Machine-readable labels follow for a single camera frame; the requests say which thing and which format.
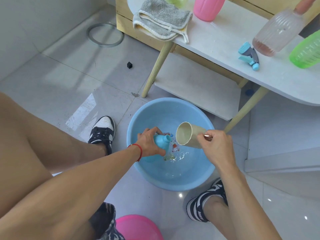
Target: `white tabletop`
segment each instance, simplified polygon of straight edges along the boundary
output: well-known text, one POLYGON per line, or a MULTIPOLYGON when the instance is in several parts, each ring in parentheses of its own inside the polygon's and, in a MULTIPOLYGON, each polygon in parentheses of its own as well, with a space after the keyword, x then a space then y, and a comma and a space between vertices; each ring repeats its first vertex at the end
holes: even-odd
MULTIPOLYGON (((127 0, 136 13, 145 0, 127 0)), ((193 9, 189 0, 186 9, 193 9)), ((238 49, 252 39, 268 20, 228 0, 213 22, 204 22, 193 15, 187 27, 189 44, 182 36, 174 43, 282 96, 302 104, 320 106, 320 64, 308 69, 294 66, 288 59, 293 48, 303 40, 297 36, 274 57, 260 53, 260 70, 254 71, 238 60, 238 49)))

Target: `white table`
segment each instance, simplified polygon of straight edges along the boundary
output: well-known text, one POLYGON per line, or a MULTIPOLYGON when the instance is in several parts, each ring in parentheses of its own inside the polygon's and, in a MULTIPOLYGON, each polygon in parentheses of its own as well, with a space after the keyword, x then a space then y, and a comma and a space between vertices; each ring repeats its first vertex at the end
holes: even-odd
MULTIPOLYGON (((139 10, 144 1, 127 0, 133 14, 139 10)), ((192 10, 193 4, 194 0, 189 0, 186 9, 192 10)), ((292 49, 303 40, 302 37, 296 37, 274 57, 267 57, 258 53, 259 71, 254 71, 251 66, 238 60, 238 49, 246 41, 251 43, 254 36, 267 21, 264 17, 228 0, 226 0, 218 16, 211 23, 199 20, 194 15, 187 28, 189 44, 185 44, 181 36, 178 36, 173 42, 164 44, 143 90, 142 97, 147 95, 175 43, 244 77, 245 79, 239 84, 239 88, 242 88, 248 80, 261 85, 243 108, 239 112, 237 110, 237 114, 232 117, 233 119, 226 126, 226 132, 235 126, 269 90, 302 104, 320 106, 320 64, 308 69, 300 69, 288 59, 292 49)), ((227 93, 235 93, 235 89, 232 89, 228 90, 227 93)), ((234 110, 234 106, 234 104, 230 104, 231 110, 234 110)), ((229 114, 224 114, 224 119, 228 119, 229 114)))

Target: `bracelet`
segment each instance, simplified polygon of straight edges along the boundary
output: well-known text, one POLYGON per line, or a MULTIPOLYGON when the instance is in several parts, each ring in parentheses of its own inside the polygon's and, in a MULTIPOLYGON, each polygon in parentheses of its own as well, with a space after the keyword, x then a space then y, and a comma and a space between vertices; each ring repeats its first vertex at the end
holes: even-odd
POLYGON ((138 144, 131 144, 131 145, 129 145, 127 148, 129 148, 129 147, 132 146, 132 145, 138 146, 138 147, 140 148, 140 157, 139 157, 139 159, 137 160, 137 162, 138 162, 138 161, 140 161, 140 159, 142 158, 142 147, 141 147, 140 145, 138 145, 138 144))

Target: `cleaning cloth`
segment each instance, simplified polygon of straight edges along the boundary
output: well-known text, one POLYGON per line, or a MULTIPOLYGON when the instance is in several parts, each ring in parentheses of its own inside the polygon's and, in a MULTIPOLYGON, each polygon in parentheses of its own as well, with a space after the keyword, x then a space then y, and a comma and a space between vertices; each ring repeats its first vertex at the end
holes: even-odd
POLYGON ((133 27, 162 41, 182 35, 187 44, 187 25, 191 18, 192 12, 180 10, 165 0, 145 0, 133 16, 133 27))

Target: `blue plastic basin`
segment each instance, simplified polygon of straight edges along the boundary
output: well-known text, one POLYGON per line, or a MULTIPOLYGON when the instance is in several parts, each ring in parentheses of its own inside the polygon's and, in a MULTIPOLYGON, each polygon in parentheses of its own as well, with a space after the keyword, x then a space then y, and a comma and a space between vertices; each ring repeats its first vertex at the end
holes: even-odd
MULTIPOLYGON (((157 126, 163 133, 174 135, 182 122, 214 129, 208 117, 193 104, 178 98, 159 98, 143 105, 133 115, 128 131, 127 146, 137 141, 137 134, 145 128, 157 126)), ((134 164, 142 176, 153 185, 172 191, 184 191, 198 187, 214 171, 214 166, 206 158, 202 149, 179 145, 178 152, 172 153, 176 159, 165 161, 160 155, 154 160, 144 160, 134 164)))

